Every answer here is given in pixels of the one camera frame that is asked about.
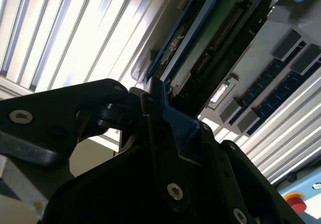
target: bolt head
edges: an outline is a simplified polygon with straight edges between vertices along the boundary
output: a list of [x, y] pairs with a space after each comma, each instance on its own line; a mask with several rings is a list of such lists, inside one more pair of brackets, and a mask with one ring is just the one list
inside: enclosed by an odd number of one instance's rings
[[182, 200], [183, 199], [183, 191], [182, 189], [175, 183], [170, 183], [167, 185], [167, 192], [174, 200]]
[[29, 124], [34, 118], [31, 113], [26, 110], [18, 109], [9, 114], [9, 118], [15, 124], [26, 125]]
[[229, 146], [233, 149], [233, 150], [236, 150], [236, 146], [235, 146], [235, 144], [233, 144], [233, 143], [229, 143]]
[[206, 129], [206, 130], [211, 130], [210, 127], [207, 126], [207, 124], [203, 123], [203, 127]]
[[313, 184], [312, 188], [314, 190], [320, 190], [321, 189], [321, 182], [317, 182], [317, 183]]

